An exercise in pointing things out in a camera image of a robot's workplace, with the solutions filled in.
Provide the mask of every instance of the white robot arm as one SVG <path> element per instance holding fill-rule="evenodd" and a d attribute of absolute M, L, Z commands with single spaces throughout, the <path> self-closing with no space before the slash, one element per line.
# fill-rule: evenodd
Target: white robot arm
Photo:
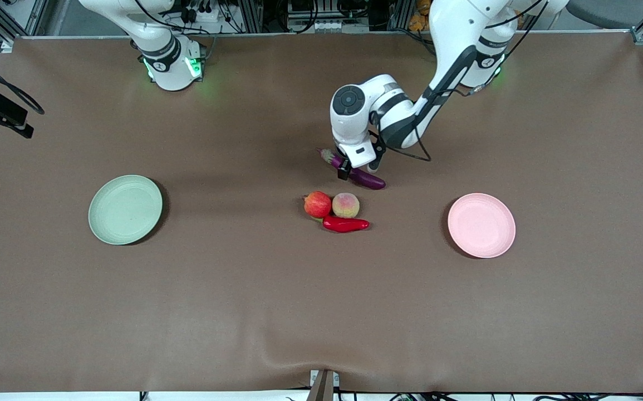
<path fill-rule="evenodd" d="M 202 76 L 201 46 L 159 23 L 141 22 L 133 18 L 159 13 L 173 7 L 174 0 L 79 0 L 83 7 L 99 13 L 128 33 L 143 54 L 151 79 L 166 91 L 184 89 Z"/>
<path fill-rule="evenodd" d="M 346 160 L 339 177 L 350 168 L 370 163 L 377 169 L 385 146 L 408 148 L 423 136 L 435 114 L 460 83 L 486 84 L 504 60 L 504 49 L 517 29 L 514 9 L 534 5 L 557 13 L 568 0 L 435 0 L 430 7 L 430 35 L 438 66 L 420 99 L 410 101 L 390 75 L 375 76 L 362 84 L 346 85 L 331 100 L 331 130 L 337 150 Z M 373 144 L 368 124 L 378 130 Z"/>

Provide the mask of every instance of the eggplant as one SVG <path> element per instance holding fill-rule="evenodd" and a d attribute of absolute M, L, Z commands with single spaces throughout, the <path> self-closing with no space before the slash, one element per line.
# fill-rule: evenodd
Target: eggplant
<path fill-rule="evenodd" d="M 334 168 L 339 168 L 341 163 L 343 163 L 343 159 L 336 155 L 336 153 L 334 153 L 331 149 L 316 148 L 316 152 L 319 152 L 321 158 L 323 158 L 325 162 L 331 164 Z M 358 185 L 365 186 L 369 189 L 385 188 L 384 180 L 376 177 L 375 175 L 372 175 L 371 173 L 367 173 L 360 168 L 351 168 L 351 171 L 349 172 L 349 178 Z"/>

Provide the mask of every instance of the red pepper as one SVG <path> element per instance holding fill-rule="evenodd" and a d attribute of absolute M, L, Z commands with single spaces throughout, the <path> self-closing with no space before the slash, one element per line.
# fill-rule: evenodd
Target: red pepper
<path fill-rule="evenodd" d="M 341 218 L 326 216 L 323 218 L 323 226 L 327 230 L 337 233 L 350 233 L 351 231 L 365 230 L 370 225 L 368 221 L 359 218 Z"/>

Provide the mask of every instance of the peach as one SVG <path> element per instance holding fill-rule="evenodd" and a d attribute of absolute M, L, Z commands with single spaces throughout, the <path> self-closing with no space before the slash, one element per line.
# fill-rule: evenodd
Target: peach
<path fill-rule="evenodd" d="M 343 218 L 354 218 L 359 213 L 361 204 L 356 195 L 352 193 L 339 193 L 331 202 L 333 213 Z"/>

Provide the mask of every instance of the green plate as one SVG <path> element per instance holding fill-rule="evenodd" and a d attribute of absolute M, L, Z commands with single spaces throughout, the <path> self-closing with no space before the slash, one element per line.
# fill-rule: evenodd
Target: green plate
<path fill-rule="evenodd" d="M 105 243 L 134 243 L 153 230 L 161 212 L 163 195 L 153 181 L 123 175 L 98 190 L 89 206 L 89 226 Z"/>

